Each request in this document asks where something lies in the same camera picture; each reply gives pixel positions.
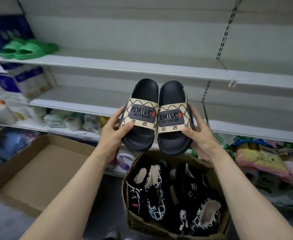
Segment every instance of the person's left hand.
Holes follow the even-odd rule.
[[[119,129],[118,117],[122,114],[125,107],[121,107],[102,129],[100,141],[94,151],[97,151],[103,155],[106,159],[106,163],[112,161],[116,156],[118,147],[121,143],[121,139],[133,128],[132,122],[125,124]]]

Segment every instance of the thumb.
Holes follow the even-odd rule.
[[[198,132],[189,128],[183,128],[181,132],[185,134],[187,137],[191,138],[192,140],[196,140],[196,138],[198,137]]]
[[[120,129],[118,129],[116,132],[118,133],[119,138],[122,139],[133,127],[134,124],[132,122],[129,122],[122,126]]]

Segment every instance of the forearm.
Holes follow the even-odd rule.
[[[95,150],[21,239],[81,239],[106,167],[104,157]]]
[[[241,240],[293,239],[293,227],[223,149],[217,150],[212,164]]]

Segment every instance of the beige patterned strap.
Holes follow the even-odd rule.
[[[155,131],[157,129],[158,110],[158,104],[155,102],[130,98],[124,110],[123,117],[121,117],[120,128],[129,122],[133,122],[136,126]]]
[[[168,104],[160,107],[158,134],[191,128],[188,103]]]

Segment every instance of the gray logo patch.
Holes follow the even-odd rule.
[[[154,123],[156,121],[157,112],[156,109],[153,107],[133,104],[130,113],[128,114],[128,117],[133,120],[141,120],[144,122]]]
[[[183,113],[180,109],[161,111],[159,114],[159,126],[175,126],[184,124]]]

